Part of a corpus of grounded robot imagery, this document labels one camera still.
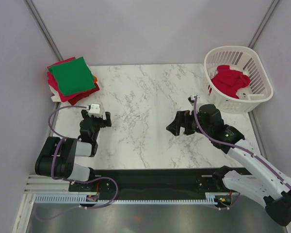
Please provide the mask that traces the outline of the green t shirt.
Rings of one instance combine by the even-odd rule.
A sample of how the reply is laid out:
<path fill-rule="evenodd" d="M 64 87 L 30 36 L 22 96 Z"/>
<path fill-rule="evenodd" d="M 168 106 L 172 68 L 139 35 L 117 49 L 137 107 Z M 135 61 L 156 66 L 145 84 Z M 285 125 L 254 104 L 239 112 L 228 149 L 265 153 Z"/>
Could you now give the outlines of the green t shirt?
<path fill-rule="evenodd" d="M 88 91 L 96 87 L 91 70 L 83 57 L 50 66 L 48 71 L 54 76 L 57 86 L 64 96 Z"/>

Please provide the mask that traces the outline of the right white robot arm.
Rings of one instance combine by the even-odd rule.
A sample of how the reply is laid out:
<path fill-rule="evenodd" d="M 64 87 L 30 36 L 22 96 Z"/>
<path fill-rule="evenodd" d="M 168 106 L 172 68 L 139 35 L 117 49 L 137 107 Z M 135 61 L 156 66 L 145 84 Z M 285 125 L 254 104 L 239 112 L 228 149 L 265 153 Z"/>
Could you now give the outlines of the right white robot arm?
<path fill-rule="evenodd" d="M 239 192 L 261 205 L 269 217 L 280 226 L 291 223 L 291 178 L 259 154 L 235 127 L 224 123 L 221 112 L 213 104 L 178 111 L 166 127 L 174 136 L 184 129 L 185 135 L 203 134 L 212 145 L 246 168 L 253 179 L 223 166 L 212 179 L 218 191 L 226 188 Z"/>

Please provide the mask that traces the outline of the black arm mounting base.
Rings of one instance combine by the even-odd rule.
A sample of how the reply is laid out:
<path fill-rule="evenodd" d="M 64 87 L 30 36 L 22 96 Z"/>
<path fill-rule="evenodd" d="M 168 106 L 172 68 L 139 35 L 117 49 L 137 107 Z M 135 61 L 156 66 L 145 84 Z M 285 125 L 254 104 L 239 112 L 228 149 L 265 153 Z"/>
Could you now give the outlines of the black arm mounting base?
<path fill-rule="evenodd" d="M 91 170 L 90 184 L 75 183 L 69 186 L 70 192 L 99 192 L 108 199 L 117 195 L 154 195 L 183 193 L 228 194 L 222 182 L 223 175 L 233 169 L 221 168 L 174 168 L 174 169 L 111 169 Z"/>

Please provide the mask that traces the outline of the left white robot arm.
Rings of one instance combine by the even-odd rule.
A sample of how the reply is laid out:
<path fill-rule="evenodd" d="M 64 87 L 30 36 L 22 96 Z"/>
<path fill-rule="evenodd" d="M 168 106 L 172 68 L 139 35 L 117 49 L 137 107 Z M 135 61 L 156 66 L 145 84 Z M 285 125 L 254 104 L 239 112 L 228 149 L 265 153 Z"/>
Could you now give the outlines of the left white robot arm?
<path fill-rule="evenodd" d="M 80 122 L 78 138 L 59 138 L 49 136 L 35 163 L 35 173 L 53 179 L 79 182 L 86 191 L 95 189 L 97 180 L 91 176 L 91 169 L 78 165 L 76 157 L 94 157 L 97 149 L 99 131 L 111 127 L 111 113 L 106 112 L 105 118 L 92 110 L 81 111 L 83 120 Z"/>

